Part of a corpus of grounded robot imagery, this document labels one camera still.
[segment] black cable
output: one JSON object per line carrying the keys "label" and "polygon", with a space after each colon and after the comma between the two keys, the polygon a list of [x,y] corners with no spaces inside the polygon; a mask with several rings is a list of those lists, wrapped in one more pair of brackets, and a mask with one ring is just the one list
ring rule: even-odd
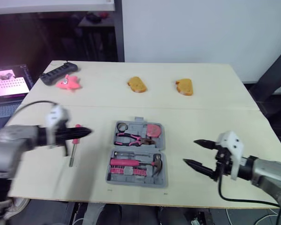
{"label": "black cable", "polygon": [[259,204],[266,204],[266,205],[272,205],[272,206],[276,206],[279,207],[278,204],[275,203],[271,203],[271,202],[264,202],[264,201],[258,201],[258,200],[249,200],[249,199],[232,199],[232,198],[226,198],[222,195],[222,176],[223,176],[223,172],[224,172],[224,166],[221,166],[221,170],[220,170],[220,177],[219,177],[219,186],[218,186],[218,191],[219,191],[219,195],[223,200],[229,201],[229,202],[240,202],[240,203],[259,203]]}
{"label": "black cable", "polygon": [[37,103],[52,103],[53,105],[57,105],[56,102],[52,102],[52,101],[48,101],[48,100],[41,100],[41,101],[30,102],[29,104],[24,105],[24,106],[22,106],[21,108],[19,108],[19,109],[11,116],[11,118],[14,117],[15,115],[17,115],[17,114],[18,114],[20,111],[22,111],[23,109],[27,108],[28,106],[34,105],[34,104],[37,104]]}
{"label": "black cable", "polygon": [[278,216],[277,216],[277,220],[276,220],[276,225],[279,225],[280,218],[281,218],[281,209],[279,209],[279,212],[278,212]]}

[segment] laptop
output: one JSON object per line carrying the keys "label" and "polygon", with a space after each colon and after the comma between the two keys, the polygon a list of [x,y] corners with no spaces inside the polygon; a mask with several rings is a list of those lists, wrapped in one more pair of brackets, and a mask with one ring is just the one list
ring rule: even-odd
{"label": "laptop", "polygon": [[0,67],[0,129],[29,93],[33,81],[26,65]]}

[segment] pink screwdriver handle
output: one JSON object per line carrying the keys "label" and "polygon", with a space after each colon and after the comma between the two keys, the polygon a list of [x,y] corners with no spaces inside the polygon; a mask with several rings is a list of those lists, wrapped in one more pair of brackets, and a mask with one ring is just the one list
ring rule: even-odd
{"label": "pink screwdriver handle", "polygon": [[[76,128],[80,128],[80,127],[81,127],[81,125],[80,125],[80,124],[76,124],[76,126],[75,126],[75,127],[76,127]],[[73,143],[73,144],[79,144],[79,138],[77,138],[77,139],[73,139],[72,143]]]}
{"label": "pink screwdriver handle", "polygon": [[139,166],[140,162],[131,159],[111,159],[111,165]]}

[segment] laptop keyboard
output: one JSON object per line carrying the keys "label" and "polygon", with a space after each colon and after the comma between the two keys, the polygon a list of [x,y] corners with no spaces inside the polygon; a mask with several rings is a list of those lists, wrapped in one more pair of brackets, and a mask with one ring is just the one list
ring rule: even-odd
{"label": "laptop keyboard", "polygon": [[20,104],[0,105],[0,118],[11,117]]}

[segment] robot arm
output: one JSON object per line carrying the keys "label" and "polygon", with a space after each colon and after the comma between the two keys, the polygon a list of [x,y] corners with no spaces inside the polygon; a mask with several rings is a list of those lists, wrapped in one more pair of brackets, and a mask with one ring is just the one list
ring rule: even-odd
{"label": "robot arm", "polygon": [[203,166],[200,162],[184,159],[191,168],[209,176],[214,181],[220,178],[221,182],[222,175],[231,175],[233,180],[236,180],[237,177],[250,180],[252,185],[272,196],[281,208],[280,162],[267,161],[254,156],[249,156],[248,158],[242,157],[244,145],[232,131],[221,134],[217,142],[209,140],[196,140],[194,142],[204,148],[218,150],[215,156],[217,162],[216,169],[213,171]]}
{"label": "robot arm", "polygon": [[47,117],[47,127],[13,125],[0,131],[0,218],[11,204],[7,198],[12,178],[20,163],[22,153],[37,146],[65,146],[66,140],[81,138],[91,130],[85,127],[67,128],[68,115],[60,105],[55,105]]}

